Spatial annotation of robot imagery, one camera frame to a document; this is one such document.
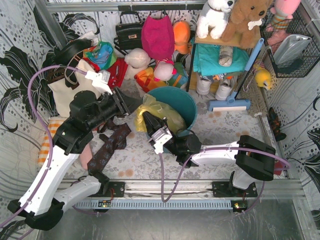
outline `pink pig toy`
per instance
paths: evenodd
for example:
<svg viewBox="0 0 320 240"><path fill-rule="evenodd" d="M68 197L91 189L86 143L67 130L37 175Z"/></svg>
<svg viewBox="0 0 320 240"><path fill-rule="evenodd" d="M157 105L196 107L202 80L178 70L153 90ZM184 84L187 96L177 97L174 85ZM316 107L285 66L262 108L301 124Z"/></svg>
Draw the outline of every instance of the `pink pig toy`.
<svg viewBox="0 0 320 240"><path fill-rule="evenodd" d="M267 26L271 32L276 30L285 30L288 28L290 20L293 19L292 14L297 10L301 0L275 0L274 7L270 12L274 14L271 23Z"/></svg>

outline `wire basket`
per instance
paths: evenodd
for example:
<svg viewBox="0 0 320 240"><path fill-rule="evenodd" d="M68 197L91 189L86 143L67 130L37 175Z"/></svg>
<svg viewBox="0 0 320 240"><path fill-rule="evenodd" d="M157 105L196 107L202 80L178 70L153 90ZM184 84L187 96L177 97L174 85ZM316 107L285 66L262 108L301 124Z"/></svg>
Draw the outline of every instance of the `wire basket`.
<svg viewBox="0 0 320 240"><path fill-rule="evenodd" d="M293 19L286 19L272 25L273 16L274 15L268 11L266 21L260 28L260 32L261 36L265 40L265 45L270 46L267 51L275 75L277 78L304 78L320 60L320 50L315 42L315 38L308 31L306 28L306 23L297 12L293 14ZM283 33L304 35L310 37L311 42L298 58L277 65L274 59L274 53L277 51L282 41L272 45L270 45L268 41L270 40L271 42L271 36L275 36L275 34L284 35Z"/></svg>

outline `yellow duck toy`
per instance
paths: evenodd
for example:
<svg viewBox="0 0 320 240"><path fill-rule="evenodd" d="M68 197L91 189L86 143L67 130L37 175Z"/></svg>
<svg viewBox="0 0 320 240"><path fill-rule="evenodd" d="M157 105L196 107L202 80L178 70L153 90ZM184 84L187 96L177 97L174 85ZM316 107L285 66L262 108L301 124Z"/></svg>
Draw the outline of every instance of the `yellow duck toy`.
<svg viewBox="0 0 320 240"><path fill-rule="evenodd" d="M260 88L271 89L271 74L264 63L257 59L253 65L254 79Z"/></svg>

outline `teal cloth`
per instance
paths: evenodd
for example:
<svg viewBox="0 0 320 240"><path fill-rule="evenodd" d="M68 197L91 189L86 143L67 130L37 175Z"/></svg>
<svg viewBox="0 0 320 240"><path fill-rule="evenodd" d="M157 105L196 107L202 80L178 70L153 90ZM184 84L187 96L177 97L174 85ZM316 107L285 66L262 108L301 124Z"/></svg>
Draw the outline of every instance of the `teal cloth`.
<svg viewBox="0 0 320 240"><path fill-rule="evenodd" d="M202 76L214 76L233 72L243 72L249 60L246 51L233 48L231 66L221 66L219 64L220 46L211 44L197 44L195 49L193 71Z"/></svg>

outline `brown stuffed dog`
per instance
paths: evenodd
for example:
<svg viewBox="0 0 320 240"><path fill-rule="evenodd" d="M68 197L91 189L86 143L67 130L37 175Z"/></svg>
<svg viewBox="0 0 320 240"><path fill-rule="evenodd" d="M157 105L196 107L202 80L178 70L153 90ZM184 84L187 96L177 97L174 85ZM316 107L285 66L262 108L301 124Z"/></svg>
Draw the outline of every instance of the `brown stuffed dog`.
<svg viewBox="0 0 320 240"><path fill-rule="evenodd" d="M273 0L238 0L230 15L230 19L221 39L224 42L230 41L235 33L242 34L240 47L249 48L255 35L262 24L267 10Z"/></svg>

